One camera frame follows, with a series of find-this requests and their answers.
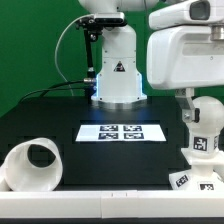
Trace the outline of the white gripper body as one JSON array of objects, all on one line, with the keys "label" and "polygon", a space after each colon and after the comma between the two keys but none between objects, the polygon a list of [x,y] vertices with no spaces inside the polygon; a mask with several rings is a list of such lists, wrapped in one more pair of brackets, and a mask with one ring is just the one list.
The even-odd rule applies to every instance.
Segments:
[{"label": "white gripper body", "polygon": [[224,41],[212,41],[207,26],[154,32],[147,45],[147,79],[154,89],[224,85]]}]

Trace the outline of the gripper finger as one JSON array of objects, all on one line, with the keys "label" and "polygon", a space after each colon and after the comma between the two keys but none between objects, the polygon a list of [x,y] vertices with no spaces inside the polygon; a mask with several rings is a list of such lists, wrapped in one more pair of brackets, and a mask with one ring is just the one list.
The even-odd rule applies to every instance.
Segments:
[{"label": "gripper finger", "polygon": [[185,123],[199,122],[200,109],[194,106],[193,97],[193,88],[181,88],[175,91],[175,98],[182,110],[182,120]]}]

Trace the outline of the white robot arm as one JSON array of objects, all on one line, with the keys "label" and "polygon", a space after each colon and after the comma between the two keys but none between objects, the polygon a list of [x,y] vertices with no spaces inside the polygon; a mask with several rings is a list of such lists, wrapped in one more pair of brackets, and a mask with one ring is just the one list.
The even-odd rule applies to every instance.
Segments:
[{"label": "white robot arm", "polygon": [[224,84],[224,0],[78,0],[87,28],[103,37],[102,69],[93,99],[105,104],[143,98],[136,70],[136,34],[125,14],[147,10],[153,30],[147,44],[147,79],[152,88],[174,90],[182,119],[197,122],[202,110],[193,90]]}]

